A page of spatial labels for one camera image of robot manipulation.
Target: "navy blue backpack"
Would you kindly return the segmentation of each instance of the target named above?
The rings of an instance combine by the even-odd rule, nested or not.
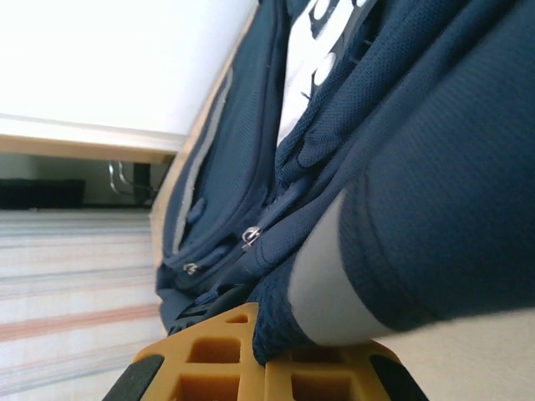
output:
[[[532,244],[533,231],[518,218],[535,216],[530,202],[519,201],[533,193],[527,180],[532,170],[522,163],[494,169],[487,162],[510,166],[512,158],[533,160],[535,154],[533,112],[518,107],[534,96],[533,79],[522,73],[535,66],[533,29],[522,19],[533,15],[533,2],[353,1],[333,50],[336,62],[321,85],[314,86],[312,77],[310,92],[303,94],[308,106],[278,146],[288,36],[308,4],[259,3],[175,183],[156,285],[168,333],[247,299],[262,305],[258,283],[293,263],[342,192],[346,271],[369,309],[392,329],[532,304],[531,289],[522,287],[532,281],[521,273],[511,286],[517,296],[526,294],[517,305],[506,300],[505,286],[492,296],[503,300],[500,305],[467,309],[458,293],[442,293],[436,284],[451,289],[466,274],[476,281],[504,279],[499,258],[489,262],[484,277],[470,273],[477,272],[470,252],[493,248],[495,238],[482,235],[482,226],[502,224],[508,238],[529,232]],[[507,88],[503,81],[516,83]],[[504,101],[508,90],[515,103]],[[504,139],[511,135],[516,142]],[[501,208],[479,200],[464,219],[468,208],[460,203],[455,209],[451,197],[472,205],[470,190],[481,182],[490,194],[485,201],[500,199]],[[506,190],[500,182],[508,183]],[[457,218],[452,216],[460,223],[450,224]],[[359,244],[358,252],[352,244]],[[532,255],[532,247],[522,252],[516,262]],[[355,266],[371,268],[357,274]],[[421,274],[415,266],[437,273]],[[397,284],[404,280],[409,284]],[[415,302],[407,294],[420,286],[425,290]],[[284,288],[272,289],[284,297]],[[483,299],[487,289],[483,284],[466,296]]]

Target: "zipper pull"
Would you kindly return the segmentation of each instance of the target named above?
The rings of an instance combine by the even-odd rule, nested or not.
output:
[[[255,225],[247,228],[242,234],[242,240],[245,244],[242,249],[247,252],[251,249],[252,244],[260,237],[270,225],[275,222],[285,211],[287,211],[297,199],[299,199],[312,184],[312,176],[305,175],[299,180],[293,182],[288,189],[280,195],[270,206],[263,212],[260,221]]]
[[[216,263],[218,263],[223,257],[227,255],[228,252],[231,251],[231,249],[232,249],[231,245],[218,246],[216,249],[214,249],[208,255],[204,256],[197,263],[186,263],[182,267],[182,270],[184,270],[184,272],[187,272],[187,274],[191,276],[195,272],[197,272],[197,270],[205,269],[209,266],[213,266]]]

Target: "gray fabric trim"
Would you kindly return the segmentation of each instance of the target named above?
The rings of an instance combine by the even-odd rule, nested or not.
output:
[[[345,274],[338,222],[340,193],[299,251],[288,286],[296,322],[319,345],[339,346],[392,331],[366,308]]]
[[[191,209],[191,203],[193,202],[193,190],[195,189],[195,183],[197,176],[201,170],[202,162],[208,154],[208,150],[211,148],[211,144],[216,138],[217,127],[219,126],[219,120],[223,114],[223,108],[227,101],[228,92],[232,85],[233,70],[232,67],[228,69],[227,76],[221,93],[217,96],[214,104],[214,110],[211,113],[210,121],[208,121],[208,129],[204,142],[197,151],[194,160],[191,162],[191,167],[186,179],[186,185],[184,188],[184,195],[182,196],[181,208],[176,218],[175,235],[173,237],[173,253],[178,252],[178,247],[182,242],[182,236],[184,235],[184,228],[186,227],[186,216]]]

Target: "backpack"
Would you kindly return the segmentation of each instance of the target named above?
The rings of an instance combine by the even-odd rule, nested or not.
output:
[[[259,3],[166,207],[156,292],[169,334],[244,303],[298,253],[342,191],[357,200],[367,191],[375,160],[406,159],[407,135],[421,133],[425,118],[455,131],[447,113],[462,105],[437,117],[436,93],[514,2],[357,3],[330,74],[279,145],[288,37],[309,1]]]

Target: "striped carpet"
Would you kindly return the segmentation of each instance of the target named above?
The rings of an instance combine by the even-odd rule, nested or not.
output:
[[[0,212],[0,399],[99,400],[163,337],[144,212]]]

